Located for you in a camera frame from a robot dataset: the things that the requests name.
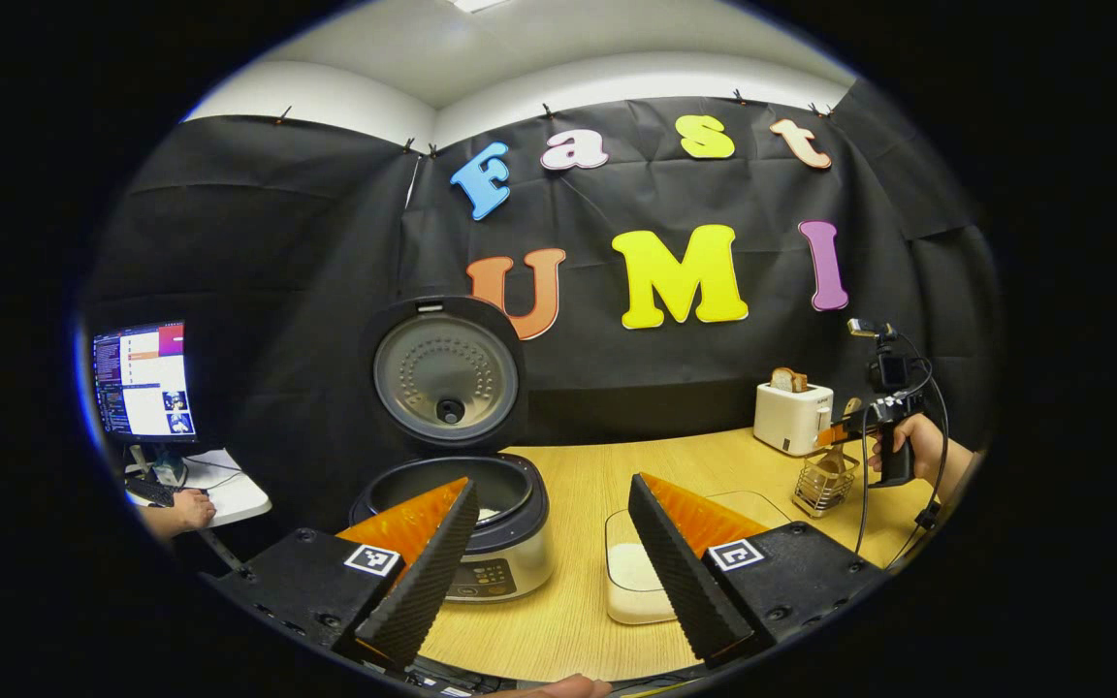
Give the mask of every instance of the rice cooker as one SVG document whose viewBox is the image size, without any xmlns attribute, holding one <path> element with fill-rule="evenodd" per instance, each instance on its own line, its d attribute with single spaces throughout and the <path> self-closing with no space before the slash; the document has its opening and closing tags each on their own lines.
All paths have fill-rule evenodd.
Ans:
<svg viewBox="0 0 1117 698">
<path fill-rule="evenodd" d="M 499 452 L 526 423 L 524 355 L 509 318 L 478 297 L 417 297 L 370 321 L 363 353 L 379 432 L 413 457 L 364 488 L 350 524 L 469 477 L 480 516 L 446 599 L 536 592 L 554 571 L 550 499 L 536 466 Z"/>
</svg>

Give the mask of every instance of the white desk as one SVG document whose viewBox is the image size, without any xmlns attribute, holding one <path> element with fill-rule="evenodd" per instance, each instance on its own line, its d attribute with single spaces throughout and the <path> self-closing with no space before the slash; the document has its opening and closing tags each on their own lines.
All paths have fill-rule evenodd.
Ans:
<svg viewBox="0 0 1117 698">
<path fill-rule="evenodd" d="M 226 467 L 208 466 L 198 462 L 198 460 Z M 188 465 L 188 481 L 183 482 L 183 487 L 209 489 L 209 503 L 213 504 L 213 508 L 217 509 L 213 519 L 206 527 L 229 525 L 229 523 L 260 516 L 269 510 L 269 496 L 260 487 L 257 487 L 257 482 L 254 482 L 252 478 L 242 471 L 236 474 L 226 469 L 239 469 L 239 465 L 235 462 L 235 459 L 231 459 L 231 455 L 227 453 L 226 450 L 192 456 L 191 459 L 183 459 L 183 463 Z M 136 466 L 128 468 L 128 472 L 135 470 Z M 132 499 L 133 504 L 142 505 L 142 507 L 150 505 L 150 500 L 130 493 L 128 499 Z"/>
</svg>

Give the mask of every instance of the bread slice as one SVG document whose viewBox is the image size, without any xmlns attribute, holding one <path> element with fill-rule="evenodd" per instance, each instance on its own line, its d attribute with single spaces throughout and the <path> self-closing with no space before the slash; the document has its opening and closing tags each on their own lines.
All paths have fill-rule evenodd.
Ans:
<svg viewBox="0 0 1117 698">
<path fill-rule="evenodd" d="M 789 367 L 780 367 L 770 375 L 770 388 L 785 393 L 803 393 L 808 390 L 808 375 L 798 374 Z"/>
</svg>

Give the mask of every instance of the human hand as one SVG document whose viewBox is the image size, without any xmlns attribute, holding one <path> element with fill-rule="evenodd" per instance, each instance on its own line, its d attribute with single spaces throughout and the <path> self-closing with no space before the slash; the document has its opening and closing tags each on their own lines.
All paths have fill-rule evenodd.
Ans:
<svg viewBox="0 0 1117 698">
<path fill-rule="evenodd" d="M 938 461 L 943 459 L 943 430 L 926 415 L 910 415 L 895 424 L 895 442 L 890 452 L 895 453 L 903 448 L 905 439 L 913 442 L 916 477 L 933 482 L 937 477 Z M 873 443 L 873 456 L 869 458 L 869 467 L 877 472 L 881 472 L 881 441 Z"/>
<path fill-rule="evenodd" d="M 607 698 L 612 687 L 603 680 L 591 680 L 581 675 L 569 676 L 557 683 L 522 688 L 518 690 L 499 690 L 486 694 L 483 698 Z"/>
<path fill-rule="evenodd" d="M 210 525 L 213 514 L 213 503 L 200 489 L 182 489 L 172 495 L 173 511 L 181 530 L 195 530 Z"/>
</svg>

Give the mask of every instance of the ceiling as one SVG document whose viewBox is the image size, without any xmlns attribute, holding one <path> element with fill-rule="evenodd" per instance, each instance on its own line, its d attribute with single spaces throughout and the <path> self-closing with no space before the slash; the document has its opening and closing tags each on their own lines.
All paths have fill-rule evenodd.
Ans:
<svg viewBox="0 0 1117 698">
<path fill-rule="evenodd" d="M 821 52 L 723 0 L 508 0 L 475 13 L 449 0 L 372 0 L 261 59 L 323 63 L 440 109 L 563 63 L 643 51 L 757 58 L 855 83 Z"/>
</svg>

